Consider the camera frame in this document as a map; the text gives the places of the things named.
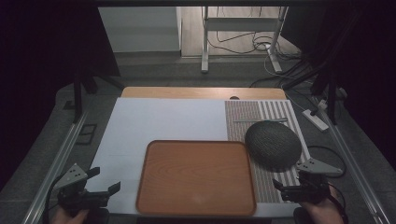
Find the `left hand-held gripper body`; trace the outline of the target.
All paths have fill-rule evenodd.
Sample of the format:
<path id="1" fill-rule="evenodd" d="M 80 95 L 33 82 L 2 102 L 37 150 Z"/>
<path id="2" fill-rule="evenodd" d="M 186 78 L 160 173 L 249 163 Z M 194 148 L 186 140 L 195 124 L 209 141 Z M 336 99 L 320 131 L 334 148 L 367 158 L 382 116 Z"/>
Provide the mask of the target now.
<path id="1" fill-rule="evenodd" d="M 89 210 L 92 217 L 108 217 L 107 192 L 89 192 L 85 188 L 89 180 L 88 171 L 84 171 L 75 163 L 61 176 L 55 184 L 55 188 L 59 190 L 58 204 L 72 216 L 81 210 Z"/>

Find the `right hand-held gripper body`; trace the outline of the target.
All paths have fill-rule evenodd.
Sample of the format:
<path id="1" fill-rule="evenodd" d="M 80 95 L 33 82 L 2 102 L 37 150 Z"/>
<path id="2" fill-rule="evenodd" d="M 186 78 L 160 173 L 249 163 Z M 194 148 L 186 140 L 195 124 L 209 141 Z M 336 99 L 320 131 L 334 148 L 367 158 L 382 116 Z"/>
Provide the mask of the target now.
<path id="1" fill-rule="evenodd" d="M 281 191 L 283 201 L 320 203 L 331 195 L 327 175 L 343 173 L 341 168 L 336 168 L 313 158 L 298 164 L 297 171 L 298 173 L 306 172 L 307 179 L 300 181 L 297 176 L 299 186 L 284 186 L 284 190 Z"/>

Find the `person's right hand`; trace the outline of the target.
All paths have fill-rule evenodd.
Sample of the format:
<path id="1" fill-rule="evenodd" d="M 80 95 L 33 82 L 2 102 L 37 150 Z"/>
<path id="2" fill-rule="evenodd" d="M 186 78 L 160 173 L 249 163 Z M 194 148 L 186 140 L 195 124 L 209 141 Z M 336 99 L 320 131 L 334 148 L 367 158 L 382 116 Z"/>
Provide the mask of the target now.
<path id="1" fill-rule="evenodd" d="M 307 211 L 315 224 L 344 224 L 337 205 L 330 199 L 317 204 L 302 202 L 300 206 Z"/>

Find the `person's left hand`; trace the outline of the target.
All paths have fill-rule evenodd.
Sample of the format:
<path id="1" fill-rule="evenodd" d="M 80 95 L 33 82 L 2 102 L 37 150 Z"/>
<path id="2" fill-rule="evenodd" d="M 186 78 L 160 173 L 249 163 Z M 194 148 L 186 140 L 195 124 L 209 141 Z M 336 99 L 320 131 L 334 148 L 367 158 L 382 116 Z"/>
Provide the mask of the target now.
<path id="1" fill-rule="evenodd" d="M 81 210 L 74 217 L 71 217 L 65 210 L 60 208 L 51 219 L 50 224 L 83 224 L 88 214 L 88 210 Z"/>

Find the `dark green knitted ball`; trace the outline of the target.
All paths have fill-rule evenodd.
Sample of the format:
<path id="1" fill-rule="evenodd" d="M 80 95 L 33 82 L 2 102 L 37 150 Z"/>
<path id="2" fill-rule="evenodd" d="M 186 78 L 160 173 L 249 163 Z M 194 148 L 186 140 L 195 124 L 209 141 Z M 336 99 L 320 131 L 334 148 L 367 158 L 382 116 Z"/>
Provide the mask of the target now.
<path id="1" fill-rule="evenodd" d="M 284 124 L 259 121 L 245 134 L 249 155 L 266 170 L 280 172 L 292 167 L 301 158 L 302 143 L 298 135 Z"/>

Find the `black floor frames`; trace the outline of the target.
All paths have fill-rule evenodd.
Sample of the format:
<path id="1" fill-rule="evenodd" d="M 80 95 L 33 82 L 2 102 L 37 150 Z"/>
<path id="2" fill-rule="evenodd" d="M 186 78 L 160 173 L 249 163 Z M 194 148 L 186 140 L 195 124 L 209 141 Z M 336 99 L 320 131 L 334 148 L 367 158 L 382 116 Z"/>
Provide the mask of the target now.
<path id="1" fill-rule="evenodd" d="M 84 124 L 78 134 L 76 144 L 82 146 L 90 145 L 94 138 L 96 129 L 97 129 L 96 124 Z"/>

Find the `white power strip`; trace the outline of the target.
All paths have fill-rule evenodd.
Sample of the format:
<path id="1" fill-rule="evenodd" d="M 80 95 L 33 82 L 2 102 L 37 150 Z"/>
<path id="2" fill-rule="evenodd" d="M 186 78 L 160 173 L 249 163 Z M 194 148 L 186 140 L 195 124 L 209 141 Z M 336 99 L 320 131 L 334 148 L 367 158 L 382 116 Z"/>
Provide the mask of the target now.
<path id="1" fill-rule="evenodd" d="M 308 119 L 315 127 L 317 127 L 321 132 L 327 131 L 329 126 L 320 119 L 315 111 L 311 111 L 310 109 L 306 109 L 303 112 L 303 115 L 306 119 Z"/>

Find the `thin grey stick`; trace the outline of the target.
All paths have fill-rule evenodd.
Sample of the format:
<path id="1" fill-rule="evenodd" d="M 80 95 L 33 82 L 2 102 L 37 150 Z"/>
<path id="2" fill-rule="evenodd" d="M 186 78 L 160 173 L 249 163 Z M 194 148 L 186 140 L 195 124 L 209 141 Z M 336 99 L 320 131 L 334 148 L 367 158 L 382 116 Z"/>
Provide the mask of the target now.
<path id="1" fill-rule="evenodd" d="M 260 121 L 272 121 L 272 122 L 287 122 L 287 118 L 281 119 L 237 119 L 233 120 L 233 122 L 260 122 Z"/>

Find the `black stand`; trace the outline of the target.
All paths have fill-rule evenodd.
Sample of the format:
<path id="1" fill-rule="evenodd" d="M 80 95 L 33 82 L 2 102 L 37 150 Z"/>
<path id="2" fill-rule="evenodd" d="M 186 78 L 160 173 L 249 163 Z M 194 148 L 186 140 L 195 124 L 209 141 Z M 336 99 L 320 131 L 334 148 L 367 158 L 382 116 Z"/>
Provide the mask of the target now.
<path id="1" fill-rule="evenodd" d="M 336 103 L 336 74 L 332 70 L 332 65 L 334 59 L 327 59 L 319 64 L 317 67 L 313 68 L 311 71 L 294 79 L 290 83 L 287 83 L 282 87 L 284 91 L 293 88 L 294 86 L 308 80 L 309 78 L 317 75 L 314 84 L 311 87 L 311 93 L 313 95 L 322 94 L 325 88 L 328 88 L 327 93 L 327 116 L 333 125 L 336 124 L 335 118 L 335 103 Z"/>
<path id="2" fill-rule="evenodd" d="M 82 90 L 84 88 L 88 94 L 96 94 L 98 86 L 94 80 L 95 77 L 101 78 L 103 81 L 116 87 L 119 90 L 123 90 L 125 86 L 118 82 L 114 77 L 107 76 L 103 73 L 95 71 L 93 69 L 85 69 L 82 72 L 76 72 L 74 75 L 74 100 L 75 100 L 75 116 L 74 123 L 77 123 L 82 117 Z"/>

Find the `striped placemat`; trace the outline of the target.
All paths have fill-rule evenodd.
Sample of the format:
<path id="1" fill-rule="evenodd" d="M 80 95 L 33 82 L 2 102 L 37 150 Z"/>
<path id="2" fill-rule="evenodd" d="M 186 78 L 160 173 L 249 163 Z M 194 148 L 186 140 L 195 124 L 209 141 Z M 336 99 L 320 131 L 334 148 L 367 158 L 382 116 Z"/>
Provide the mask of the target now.
<path id="1" fill-rule="evenodd" d="M 283 125 L 295 132 L 302 147 L 298 162 L 303 163 L 311 158 L 289 100 L 226 101 L 225 115 L 228 139 L 240 142 L 245 142 L 245 134 L 252 125 L 252 122 L 246 122 L 246 119 L 287 119 Z M 288 203 L 282 200 L 280 191 L 274 187 L 274 179 L 284 186 L 300 184 L 296 165 L 287 170 L 266 169 L 250 158 L 250 166 L 257 203 Z"/>

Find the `brown wooden tray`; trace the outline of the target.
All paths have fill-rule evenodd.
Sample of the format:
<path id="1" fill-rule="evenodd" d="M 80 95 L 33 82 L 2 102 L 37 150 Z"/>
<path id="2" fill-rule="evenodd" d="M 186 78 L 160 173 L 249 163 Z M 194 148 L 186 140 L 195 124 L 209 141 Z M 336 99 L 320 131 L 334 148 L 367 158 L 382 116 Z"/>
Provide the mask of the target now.
<path id="1" fill-rule="evenodd" d="M 257 203 L 245 145 L 235 141 L 149 143 L 135 206 L 144 215 L 253 215 Z"/>

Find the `white table sheet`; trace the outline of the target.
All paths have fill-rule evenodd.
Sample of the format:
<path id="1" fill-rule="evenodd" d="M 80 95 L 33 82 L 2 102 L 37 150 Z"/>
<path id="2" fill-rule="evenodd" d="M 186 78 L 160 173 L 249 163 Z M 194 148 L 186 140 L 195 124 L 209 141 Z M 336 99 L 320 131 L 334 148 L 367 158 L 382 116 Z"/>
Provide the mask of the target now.
<path id="1" fill-rule="evenodd" d="M 102 190 L 120 182 L 120 191 L 110 197 L 108 210 L 113 214 L 144 215 L 137 211 L 135 204 L 148 144 L 156 140 L 231 141 L 227 134 L 225 102 L 214 99 L 118 99 L 92 162 L 100 168 L 100 174 L 88 181 L 87 188 Z M 257 203 L 253 215 L 238 217 L 288 217 L 294 207 L 293 203 Z"/>

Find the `dark curtain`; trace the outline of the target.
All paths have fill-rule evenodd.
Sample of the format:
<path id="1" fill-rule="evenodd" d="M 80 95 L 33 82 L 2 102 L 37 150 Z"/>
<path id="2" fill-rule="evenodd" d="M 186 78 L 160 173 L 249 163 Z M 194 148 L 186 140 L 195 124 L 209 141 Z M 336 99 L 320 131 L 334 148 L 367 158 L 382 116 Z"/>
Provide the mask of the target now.
<path id="1" fill-rule="evenodd" d="M 332 69 L 346 91 L 348 112 L 396 170 L 396 0 L 344 1 L 344 6 L 290 7 L 281 36 L 318 66 L 352 10 L 361 9 Z"/>
<path id="2" fill-rule="evenodd" d="M 120 73 L 95 0 L 0 0 L 0 190 L 76 74 Z"/>

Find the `white metal stand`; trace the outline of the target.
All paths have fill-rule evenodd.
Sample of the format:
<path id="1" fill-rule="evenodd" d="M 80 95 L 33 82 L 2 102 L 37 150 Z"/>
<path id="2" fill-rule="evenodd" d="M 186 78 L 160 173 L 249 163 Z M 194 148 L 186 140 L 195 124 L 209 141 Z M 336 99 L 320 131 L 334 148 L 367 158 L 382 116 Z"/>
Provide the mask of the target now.
<path id="1" fill-rule="evenodd" d="M 288 9 L 288 7 L 281 7 L 277 18 L 210 18 L 209 7 L 203 7 L 204 41 L 201 72 L 203 74 L 208 72 L 208 34 L 210 32 L 273 32 L 272 42 L 265 47 L 275 72 L 280 74 L 282 68 L 276 56 L 276 44 Z"/>

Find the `aluminium rail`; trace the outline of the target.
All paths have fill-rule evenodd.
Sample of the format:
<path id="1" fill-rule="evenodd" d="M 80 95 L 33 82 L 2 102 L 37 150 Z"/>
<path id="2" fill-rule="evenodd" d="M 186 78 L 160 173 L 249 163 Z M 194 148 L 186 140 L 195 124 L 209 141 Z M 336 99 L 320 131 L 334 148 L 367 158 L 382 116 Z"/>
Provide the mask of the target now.
<path id="1" fill-rule="evenodd" d="M 332 123 L 325 111 L 319 110 L 319 116 L 329 126 L 330 135 L 339 150 L 341 156 L 346 162 L 348 171 L 350 172 L 355 184 L 357 185 L 361 197 L 365 201 L 368 210 L 373 217 L 376 224 L 391 224 L 391 220 L 387 215 L 385 207 L 379 201 L 373 187 L 369 183 L 362 169 L 359 167 L 353 154 L 350 151 L 350 147 L 344 136 L 341 134 L 339 128 Z"/>
<path id="2" fill-rule="evenodd" d="M 38 224 L 40 222 L 40 218 L 45 211 L 50 185 L 63 170 L 87 115 L 87 111 L 83 112 L 77 121 L 72 123 L 21 224 Z"/>

